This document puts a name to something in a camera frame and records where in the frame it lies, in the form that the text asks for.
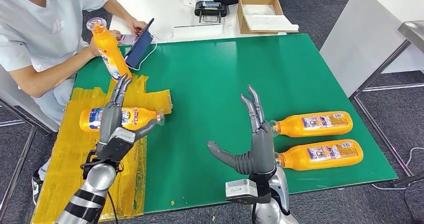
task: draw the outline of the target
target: open box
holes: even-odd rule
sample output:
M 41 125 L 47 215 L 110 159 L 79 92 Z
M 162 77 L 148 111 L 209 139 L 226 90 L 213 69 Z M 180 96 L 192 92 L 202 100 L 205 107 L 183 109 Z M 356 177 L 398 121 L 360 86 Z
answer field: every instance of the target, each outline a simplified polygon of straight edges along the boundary
M 237 17 L 241 34 L 299 32 L 284 16 L 279 0 L 238 0 Z

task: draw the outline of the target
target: white t-shirt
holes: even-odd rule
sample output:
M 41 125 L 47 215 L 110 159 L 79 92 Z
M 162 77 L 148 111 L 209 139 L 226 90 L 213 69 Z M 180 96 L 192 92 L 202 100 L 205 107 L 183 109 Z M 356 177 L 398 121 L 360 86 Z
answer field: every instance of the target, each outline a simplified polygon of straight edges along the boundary
M 0 65 L 10 72 L 34 66 L 40 72 L 88 46 L 81 38 L 83 10 L 94 11 L 108 0 L 0 0 Z

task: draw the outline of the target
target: smartphone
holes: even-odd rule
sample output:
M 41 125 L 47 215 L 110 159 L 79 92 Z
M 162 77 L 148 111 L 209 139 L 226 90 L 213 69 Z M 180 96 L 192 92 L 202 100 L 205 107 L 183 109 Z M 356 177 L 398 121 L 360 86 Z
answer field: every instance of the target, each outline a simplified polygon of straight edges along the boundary
M 118 40 L 118 46 L 132 46 L 137 41 L 137 38 L 137 35 L 122 34 Z

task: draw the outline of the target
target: metal frame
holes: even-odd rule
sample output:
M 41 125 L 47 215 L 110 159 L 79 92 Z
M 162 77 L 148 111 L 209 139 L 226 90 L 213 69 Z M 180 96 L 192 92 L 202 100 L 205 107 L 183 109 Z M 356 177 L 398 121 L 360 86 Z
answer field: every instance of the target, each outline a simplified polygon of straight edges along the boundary
M 21 173 L 22 167 L 24 166 L 24 162 L 27 159 L 27 155 L 33 143 L 33 139 L 37 129 L 43 130 L 48 135 L 51 134 L 52 132 L 44 128 L 43 126 L 35 122 L 33 119 L 28 117 L 25 113 L 23 113 L 22 111 L 20 111 L 13 105 L 10 105 L 9 103 L 7 103 L 5 100 L 1 98 L 0 98 L 0 105 L 20 118 L 19 120 L 0 122 L 0 127 L 6 127 L 11 125 L 23 124 L 23 123 L 28 123 L 31 125 L 31 130 L 29 132 L 28 138 L 26 139 L 22 153 L 19 156 L 16 167 L 13 171 L 11 180 L 9 182 L 9 185 L 7 186 L 6 192 L 4 193 L 3 200 L 1 201 L 1 204 L 0 204 L 0 223 L 1 223 L 3 220 L 3 217 L 5 216 L 6 209 L 8 208 L 9 201 L 11 200 L 19 174 Z
M 415 180 L 422 176 L 423 174 L 417 174 L 413 175 L 411 170 L 408 168 L 404 160 L 402 160 L 401 156 L 399 155 L 396 148 L 393 146 L 393 144 L 389 141 L 387 136 L 384 134 L 384 132 L 381 130 L 379 125 L 374 120 L 373 116 L 368 112 L 367 108 L 364 106 L 364 104 L 359 99 L 359 94 L 362 92 L 374 92 L 374 91 L 381 91 L 381 90 L 393 90 L 393 89 L 404 89 L 404 88 L 416 88 L 416 87 L 424 87 L 424 83 L 414 83 L 414 84 L 403 84 L 403 85 L 390 85 L 390 86 L 377 86 L 377 87 L 368 87 L 392 62 L 399 57 L 399 55 L 404 52 L 409 46 L 411 45 L 411 42 L 406 39 L 402 44 L 394 50 L 394 52 L 366 79 L 363 84 L 350 96 L 359 106 L 359 108 L 362 110 L 362 112 L 365 114 L 366 118 L 371 122 L 371 125 L 374 127 L 377 134 L 381 137 L 383 142 L 386 144 L 390 152 L 393 154 L 396 161 L 400 164 L 400 167 L 405 171 L 406 178 L 408 180 Z M 406 181 L 404 179 L 398 179 L 393 184 L 395 186 L 403 185 Z

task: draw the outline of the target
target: sneaker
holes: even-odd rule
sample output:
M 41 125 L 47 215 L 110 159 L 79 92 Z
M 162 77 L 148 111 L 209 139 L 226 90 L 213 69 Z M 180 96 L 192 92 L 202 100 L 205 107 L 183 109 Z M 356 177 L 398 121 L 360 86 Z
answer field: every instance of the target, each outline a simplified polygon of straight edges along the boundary
M 39 199 L 41 187 L 43 186 L 43 182 L 40 179 L 39 170 L 36 170 L 34 172 L 34 175 L 32 175 L 32 201 L 34 202 L 34 205 L 37 205 L 37 200 Z

